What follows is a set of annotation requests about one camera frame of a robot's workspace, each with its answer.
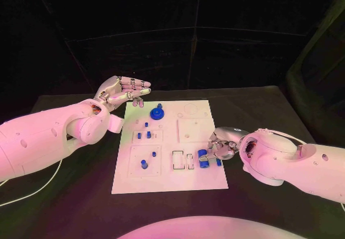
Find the wire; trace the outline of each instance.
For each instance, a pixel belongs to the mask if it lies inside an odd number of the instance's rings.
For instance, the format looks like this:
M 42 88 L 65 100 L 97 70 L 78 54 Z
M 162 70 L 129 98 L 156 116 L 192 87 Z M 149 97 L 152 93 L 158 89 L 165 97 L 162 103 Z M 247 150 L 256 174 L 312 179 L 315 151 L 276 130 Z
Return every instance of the wire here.
M 293 138 L 298 142 L 301 142 L 302 144 L 308 144 L 305 141 L 302 141 L 301 139 L 295 138 L 293 136 L 291 136 L 289 134 L 283 133 L 283 132 L 279 132 L 279 131 L 275 131 L 275 130 L 270 130 L 273 133 L 276 134 L 280 134 L 282 136 L 285 137 L 289 137 L 289 138 Z
M 2 183 L 0 183 L 0 186 L 6 183 L 9 181 L 9 179 L 8 180 L 5 180 Z
M 49 181 L 48 181 L 47 184 L 44 185 L 44 187 L 42 187 L 35 193 L 29 194 L 28 196 L 22 197 L 22 198 L 19 198 L 19 199 L 16 199 L 16 200 L 8 202 L 8 203 L 0 204 L 0 207 L 5 206 L 5 205 L 8 205 L 8 204 L 11 204 L 11 203 L 18 202 L 18 201 L 21 201 L 22 199 L 25 199 L 25 198 L 31 197 L 32 195 L 35 195 L 35 194 L 45 188 L 45 186 L 49 184 L 49 182 L 52 181 L 52 179 L 54 179 L 54 177 L 55 177 L 55 175 L 57 175 L 57 173 L 58 173 L 58 171 L 60 171 L 60 166 L 58 166 L 58 168 L 57 168 L 57 171 L 55 171 L 55 173 L 54 173 L 54 175 L 52 175 Z

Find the blue knob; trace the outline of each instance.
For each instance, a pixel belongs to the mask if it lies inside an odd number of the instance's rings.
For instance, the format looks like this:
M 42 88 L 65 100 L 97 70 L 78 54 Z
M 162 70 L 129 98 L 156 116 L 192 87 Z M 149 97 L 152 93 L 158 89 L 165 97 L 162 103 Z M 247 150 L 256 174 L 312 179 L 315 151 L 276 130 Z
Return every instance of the blue knob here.
M 201 149 L 198 151 L 198 157 L 202 157 L 207 154 L 207 150 Z M 208 161 L 200 161 L 200 167 L 201 168 L 208 168 L 210 167 L 210 162 Z
M 162 104 L 158 105 L 158 108 L 153 108 L 153 110 L 151 112 L 151 117 L 155 120 L 161 120 L 165 117 L 165 111 L 162 109 Z
M 221 166 L 221 160 L 217 159 L 217 166 Z
M 142 168 L 143 168 L 143 169 L 148 169 L 149 165 L 148 165 L 148 163 L 146 163 L 146 160 L 142 160 L 140 163 L 142 163 Z

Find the white puzzle board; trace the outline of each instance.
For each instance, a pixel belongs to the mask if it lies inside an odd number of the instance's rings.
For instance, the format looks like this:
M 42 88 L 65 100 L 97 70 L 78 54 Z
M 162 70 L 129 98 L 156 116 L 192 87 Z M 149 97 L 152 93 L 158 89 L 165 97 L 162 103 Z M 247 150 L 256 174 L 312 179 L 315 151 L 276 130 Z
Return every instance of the white puzzle board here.
M 165 117 L 153 120 L 151 111 L 159 103 Z M 207 149 L 213 132 L 208 101 L 145 102 L 143 108 L 127 102 L 112 193 L 227 189 L 223 165 L 210 161 L 208 168 L 200 167 L 198 150 Z

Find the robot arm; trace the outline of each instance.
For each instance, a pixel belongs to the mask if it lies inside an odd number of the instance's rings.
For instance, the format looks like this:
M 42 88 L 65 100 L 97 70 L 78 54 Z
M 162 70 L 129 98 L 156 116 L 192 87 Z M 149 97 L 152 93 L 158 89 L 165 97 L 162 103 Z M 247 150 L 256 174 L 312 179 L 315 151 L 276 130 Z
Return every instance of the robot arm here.
M 127 100 L 143 107 L 151 83 L 113 76 L 94 99 L 19 117 L 0 125 L 0 182 L 44 169 L 83 146 L 96 144 L 107 130 L 120 133 L 123 119 L 110 112 Z
M 249 133 L 217 128 L 200 160 L 231 159 L 240 152 L 243 169 L 260 182 L 280 186 L 288 181 L 304 192 L 345 203 L 345 149 L 305 142 L 296 146 L 283 136 L 293 138 L 267 129 Z

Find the table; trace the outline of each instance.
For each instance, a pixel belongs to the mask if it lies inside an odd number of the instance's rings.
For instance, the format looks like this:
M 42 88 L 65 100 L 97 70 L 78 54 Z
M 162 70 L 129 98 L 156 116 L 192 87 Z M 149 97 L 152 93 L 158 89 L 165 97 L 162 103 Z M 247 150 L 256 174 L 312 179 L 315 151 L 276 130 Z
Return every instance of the table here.
M 32 112 L 67 106 L 93 95 L 41 96 Z M 269 128 L 306 142 L 314 138 L 275 86 L 156 91 L 146 101 L 210 100 L 215 127 L 247 131 Z M 125 116 L 126 104 L 113 112 Z M 107 132 L 96 145 L 64 159 L 47 188 L 0 208 L 2 238 L 117 238 L 158 221 L 187 216 L 228 216 L 276 226 L 306 238 L 345 235 L 340 203 L 304 193 L 288 182 L 279 187 L 243 171 L 239 155 L 224 162 L 228 189 L 112 195 L 120 135 Z M 0 188 L 0 203 L 35 192 L 58 164 L 12 179 Z

